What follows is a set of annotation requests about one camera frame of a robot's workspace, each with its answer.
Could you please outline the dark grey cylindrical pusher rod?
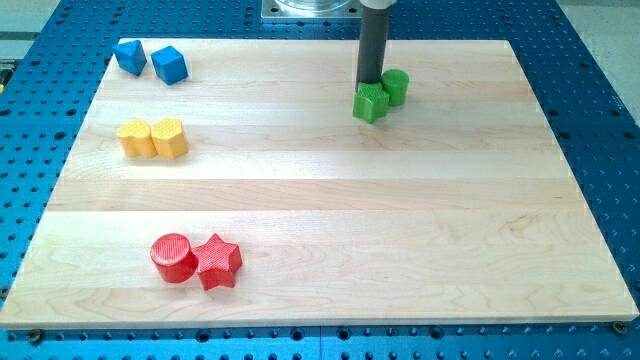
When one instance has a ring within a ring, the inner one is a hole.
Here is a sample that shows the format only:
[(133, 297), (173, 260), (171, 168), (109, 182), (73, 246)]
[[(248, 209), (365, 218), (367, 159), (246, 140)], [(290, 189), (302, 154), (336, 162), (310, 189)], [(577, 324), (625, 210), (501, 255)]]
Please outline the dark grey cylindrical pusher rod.
[(356, 87), (381, 81), (390, 17), (390, 4), (362, 5)]

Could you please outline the white rod holder collar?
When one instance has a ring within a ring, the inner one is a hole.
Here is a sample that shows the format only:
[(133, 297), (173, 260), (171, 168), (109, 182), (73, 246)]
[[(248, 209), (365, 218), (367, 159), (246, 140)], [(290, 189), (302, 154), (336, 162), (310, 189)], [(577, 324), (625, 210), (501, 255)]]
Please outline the white rod holder collar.
[(387, 9), (396, 3), (397, 0), (360, 0), (360, 3), (369, 9)]

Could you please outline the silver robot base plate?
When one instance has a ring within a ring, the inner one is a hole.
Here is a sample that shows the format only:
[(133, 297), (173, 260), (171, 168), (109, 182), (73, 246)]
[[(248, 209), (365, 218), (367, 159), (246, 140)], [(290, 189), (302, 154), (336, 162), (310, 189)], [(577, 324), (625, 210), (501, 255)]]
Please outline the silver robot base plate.
[(262, 0), (263, 19), (353, 18), (361, 13), (358, 0)]

